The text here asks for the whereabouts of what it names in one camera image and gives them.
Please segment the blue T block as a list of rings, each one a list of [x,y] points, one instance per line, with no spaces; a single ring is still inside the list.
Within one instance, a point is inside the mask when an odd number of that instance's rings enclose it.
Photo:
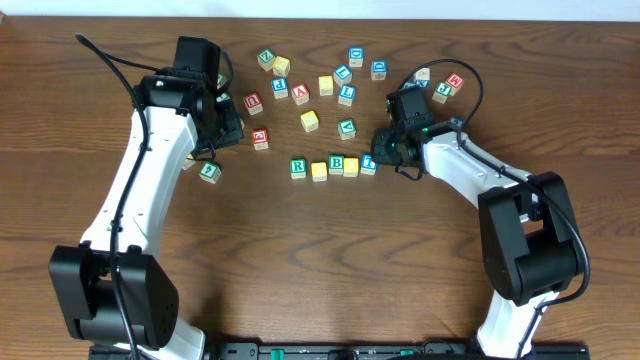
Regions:
[[[377,164],[373,161],[370,154],[364,154],[361,158],[360,173],[365,175],[374,175],[377,171]]]

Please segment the yellow O block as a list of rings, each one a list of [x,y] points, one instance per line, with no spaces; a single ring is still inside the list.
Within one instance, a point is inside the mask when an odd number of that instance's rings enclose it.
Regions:
[[[345,157],[343,161],[343,176],[357,177],[359,173],[359,159],[357,157]]]
[[[313,162],[311,164],[312,180],[323,182],[328,178],[328,167],[326,162]]]

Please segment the green R block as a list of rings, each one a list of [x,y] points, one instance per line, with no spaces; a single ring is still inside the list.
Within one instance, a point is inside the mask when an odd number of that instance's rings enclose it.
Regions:
[[[296,158],[290,161],[290,175],[292,179],[302,179],[306,177],[306,160],[304,158]]]

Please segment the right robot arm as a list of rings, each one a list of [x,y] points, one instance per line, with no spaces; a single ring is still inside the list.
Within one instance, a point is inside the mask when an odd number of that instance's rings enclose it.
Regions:
[[[436,122],[417,87],[389,94],[386,107],[391,125],[374,133],[374,162],[399,174],[412,167],[440,179],[478,210],[484,270],[494,292],[473,343],[451,349],[451,355],[588,358],[585,346],[532,342],[544,311],[582,295],[584,286],[569,296],[561,293],[576,276],[590,277],[563,179],[501,162],[468,138],[462,121]]]

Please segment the green B block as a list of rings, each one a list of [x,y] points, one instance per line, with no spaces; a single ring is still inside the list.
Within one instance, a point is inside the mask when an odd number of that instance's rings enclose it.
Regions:
[[[330,175],[342,176],[344,174],[343,155],[331,154],[328,161],[328,172]]]

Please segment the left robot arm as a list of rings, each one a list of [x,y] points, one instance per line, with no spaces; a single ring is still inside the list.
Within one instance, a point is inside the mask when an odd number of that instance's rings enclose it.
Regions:
[[[181,36],[172,66],[127,85],[128,145],[99,213],[78,245],[48,265],[71,337],[126,359],[201,359],[206,335],[181,319],[179,294],[159,264],[164,220],[183,165],[235,145],[243,120],[217,85],[228,58],[205,38]]]

